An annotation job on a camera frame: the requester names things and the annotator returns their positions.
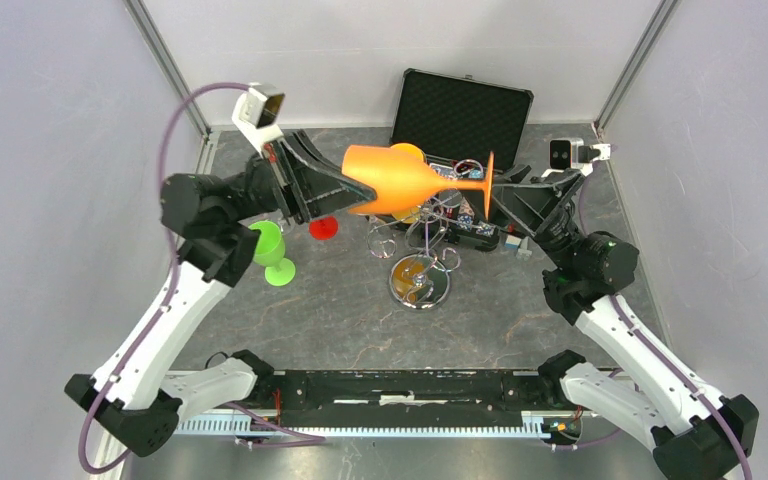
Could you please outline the red plastic wine glass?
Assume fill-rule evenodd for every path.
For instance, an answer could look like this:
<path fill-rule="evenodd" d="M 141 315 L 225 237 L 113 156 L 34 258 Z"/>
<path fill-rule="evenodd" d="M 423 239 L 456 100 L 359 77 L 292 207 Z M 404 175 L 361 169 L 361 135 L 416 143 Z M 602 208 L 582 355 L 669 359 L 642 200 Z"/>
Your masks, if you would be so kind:
<path fill-rule="evenodd" d="M 327 216 L 312 221 L 309 224 L 308 231 L 312 238 L 325 241 L 333 238 L 339 230 L 339 223 L 334 216 Z"/>

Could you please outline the green plastic wine glass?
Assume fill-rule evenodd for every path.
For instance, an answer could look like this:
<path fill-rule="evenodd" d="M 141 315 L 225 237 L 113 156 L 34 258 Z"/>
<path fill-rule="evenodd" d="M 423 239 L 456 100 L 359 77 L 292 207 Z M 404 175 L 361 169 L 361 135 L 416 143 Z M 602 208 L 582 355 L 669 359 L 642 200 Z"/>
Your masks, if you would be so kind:
<path fill-rule="evenodd" d="M 286 257 L 286 245 L 281 227 L 262 220 L 249 226 L 259 234 L 253 261 L 264 268 L 266 282 L 275 287 L 288 285 L 296 275 L 295 264 Z"/>

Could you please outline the orange plastic wine glass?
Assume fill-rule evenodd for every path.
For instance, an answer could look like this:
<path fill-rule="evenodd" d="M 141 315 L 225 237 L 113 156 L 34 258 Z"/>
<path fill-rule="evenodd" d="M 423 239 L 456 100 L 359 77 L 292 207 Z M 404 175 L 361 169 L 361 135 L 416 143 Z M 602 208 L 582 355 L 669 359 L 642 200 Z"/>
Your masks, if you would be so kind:
<path fill-rule="evenodd" d="M 479 191 L 483 195 L 483 214 L 491 207 L 494 155 L 490 154 L 481 180 L 449 179 L 438 175 L 421 158 L 421 151 L 404 148 L 351 145 L 342 162 L 342 174 L 369 188 L 375 198 L 351 207 L 358 215 L 388 215 L 420 206 L 432 196 L 448 189 Z"/>

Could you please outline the yellow plastic wine glass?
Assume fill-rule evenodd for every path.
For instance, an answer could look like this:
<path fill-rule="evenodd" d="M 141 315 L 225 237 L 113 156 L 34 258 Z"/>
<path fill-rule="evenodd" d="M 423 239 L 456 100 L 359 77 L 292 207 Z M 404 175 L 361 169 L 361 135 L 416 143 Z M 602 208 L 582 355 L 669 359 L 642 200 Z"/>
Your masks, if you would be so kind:
<path fill-rule="evenodd" d="M 420 148 L 418 148 L 415 145 L 412 145 L 409 143 L 397 143 L 392 145 L 391 148 L 397 151 L 409 154 L 412 159 L 417 160 L 422 164 L 426 163 L 425 154 L 422 152 Z M 415 223 L 419 219 L 420 211 L 421 211 L 421 206 L 417 205 L 417 206 L 413 206 L 397 212 L 393 212 L 391 213 L 391 216 L 400 223 L 410 225 Z"/>

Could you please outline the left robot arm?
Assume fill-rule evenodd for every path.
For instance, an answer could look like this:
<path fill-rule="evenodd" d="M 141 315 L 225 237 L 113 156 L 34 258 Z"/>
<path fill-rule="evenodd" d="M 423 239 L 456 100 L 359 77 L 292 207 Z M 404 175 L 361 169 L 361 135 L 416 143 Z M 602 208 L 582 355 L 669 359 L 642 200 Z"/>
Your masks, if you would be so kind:
<path fill-rule="evenodd" d="M 260 144 L 242 172 L 174 174 L 160 185 L 161 222 L 172 249 L 168 276 L 122 345 L 65 391 L 126 452 L 146 457 L 186 420 L 229 402 L 266 405 L 270 368 L 248 351 L 183 377 L 168 377 L 197 327 L 237 285 L 267 243 L 247 220 L 278 212 L 305 223 L 363 206 L 378 195 L 348 164 L 325 158 L 304 132 Z"/>

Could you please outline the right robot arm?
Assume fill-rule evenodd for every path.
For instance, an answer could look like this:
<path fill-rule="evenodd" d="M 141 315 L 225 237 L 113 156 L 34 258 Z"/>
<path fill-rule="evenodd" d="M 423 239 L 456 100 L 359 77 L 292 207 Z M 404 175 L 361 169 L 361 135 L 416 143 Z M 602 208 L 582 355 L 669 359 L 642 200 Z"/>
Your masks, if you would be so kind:
<path fill-rule="evenodd" d="M 668 479 L 753 475 L 749 458 L 759 411 L 703 380 L 651 333 L 623 297 L 638 249 L 606 231 L 585 232 L 573 217 L 585 183 L 575 169 L 528 181 L 488 174 L 483 210 L 504 217 L 552 263 L 542 274 L 549 308 L 596 342 L 628 376 L 621 384 L 572 351 L 541 366 L 540 400 L 589 410 L 636 439 Z"/>

